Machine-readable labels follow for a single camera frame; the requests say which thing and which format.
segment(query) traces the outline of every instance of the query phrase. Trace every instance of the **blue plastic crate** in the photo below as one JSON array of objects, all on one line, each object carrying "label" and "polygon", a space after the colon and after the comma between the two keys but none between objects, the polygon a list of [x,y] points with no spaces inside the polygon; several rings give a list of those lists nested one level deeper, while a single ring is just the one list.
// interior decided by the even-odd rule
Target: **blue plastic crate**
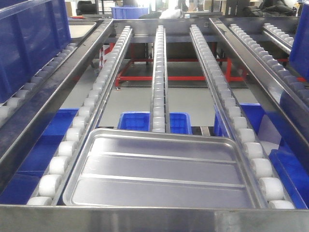
[{"label": "blue plastic crate", "polygon": [[39,177],[15,174],[0,195],[1,204],[26,204],[40,181]]},{"label": "blue plastic crate", "polygon": [[127,7],[115,6],[112,7],[112,17],[114,19],[135,19],[149,12],[148,7]]},{"label": "blue plastic crate", "polygon": [[[265,111],[258,103],[241,103],[240,104],[243,111],[247,115],[255,133],[259,132],[260,124],[262,121],[262,118],[265,114]],[[215,120],[214,120],[214,126],[213,126],[213,132],[216,136],[225,136],[226,135],[226,129],[222,128],[219,118],[219,113],[217,109],[215,109]]]},{"label": "blue plastic crate", "polygon": [[[118,129],[149,131],[149,112],[123,112],[120,115]],[[192,134],[188,113],[173,112],[169,114],[170,132]]]},{"label": "blue plastic crate", "polygon": [[27,1],[27,0],[1,0],[0,1],[0,9],[4,8],[4,7],[8,7],[8,6],[12,6],[12,5],[21,3],[23,1]]},{"label": "blue plastic crate", "polygon": [[0,11],[0,102],[70,42],[64,0],[32,0]]},{"label": "blue plastic crate", "polygon": [[269,159],[297,209],[308,209],[309,176],[292,153],[272,150]]},{"label": "blue plastic crate", "polygon": [[0,195],[0,203],[27,203],[77,111],[78,109],[60,109],[57,112]]},{"label": "blue plastic crate", "polygon": [[290,64],[309,81],[309,5],[304,3],[295,40],[290,54]]}]

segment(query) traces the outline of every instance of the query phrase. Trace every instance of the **concrete floor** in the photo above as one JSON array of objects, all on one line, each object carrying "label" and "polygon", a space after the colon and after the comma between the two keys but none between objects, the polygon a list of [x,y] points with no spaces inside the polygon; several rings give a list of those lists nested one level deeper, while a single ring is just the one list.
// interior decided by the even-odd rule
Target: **concrete floor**
[{"label": "concrete floor", "polygon": [[[89,67],[63,103],[62,108],[82,106],[95,78],[94,69]],[[234,88],[233,92],[239,102],[257,102],[246,88]],[[101,127],[117,126],[121,113],[125,111],[149,111],[150,98],[150,87],[113,89],[99,125]],[[210,91],[205,87],[170,87],[169,111],[187,112],[190,115],[192,126],[213,126],[214,124],[213,101]]]}]

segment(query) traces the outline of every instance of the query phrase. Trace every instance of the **black chair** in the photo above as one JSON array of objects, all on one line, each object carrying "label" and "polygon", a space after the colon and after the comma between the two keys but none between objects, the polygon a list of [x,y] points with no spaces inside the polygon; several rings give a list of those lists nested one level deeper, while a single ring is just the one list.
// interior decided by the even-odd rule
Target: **black chair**
[{"label": "black chair", "polygon": [[91,1],[78,1],[77,3],[77,9],[76,9],[77,15],[97,15],[97,5],[94,3],[92,4]]}]

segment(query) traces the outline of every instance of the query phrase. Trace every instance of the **metal tray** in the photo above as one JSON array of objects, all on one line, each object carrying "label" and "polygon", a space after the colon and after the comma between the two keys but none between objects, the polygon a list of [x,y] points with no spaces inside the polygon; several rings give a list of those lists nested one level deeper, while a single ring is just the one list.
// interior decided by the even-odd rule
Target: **metal tray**
[{"label": "metal tray", "polygon": [[81,22],[81,21],[70,21],[70,35],[72,42],[78,42],[86,37],[89,32],[96,26],[96,22]]},{"label": "metal tray", "polygon": [[66,205],[254,208],[234,142],[97,129],[63,194]]}]

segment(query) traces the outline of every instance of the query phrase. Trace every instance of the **red metal frame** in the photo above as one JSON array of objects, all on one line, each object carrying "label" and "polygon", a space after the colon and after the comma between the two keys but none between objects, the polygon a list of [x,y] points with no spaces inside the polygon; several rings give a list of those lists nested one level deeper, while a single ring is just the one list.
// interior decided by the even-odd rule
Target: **red metal frame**
[{"label": "red metal frame", "polygon": [[[110,51],[114,47],[114,43],[110,44]],[[128,71],[131,65],[135,62],[153,62],[153,59],[149,58],[142,58],[138,59],[134,56],[134,44],[130,46],[130,53],[131,53],[131,60],[125,65],[125,67],[119,72],[116,77],[115,86],[119,87],[122,81],[151,81],[152,76],[124,76],[125,73]],[[216,59],[217,62],[227,62],[226,64],[226,72],[225,77],[227,82],[231,81],[243,81],[243,78],[247,75],[247,71],[242,69],[242,76],[232,76],[232,60],[230,58],[219,58]],[[168,62],[197,62],[198,59],[168,59]],[[278,59],[279,62],[288,62],[287,58]],[[204,76],[169,76],[170,81],[204,81]],[[303,77],[298,78],[299,81],[305,82],[306,80]]]}]

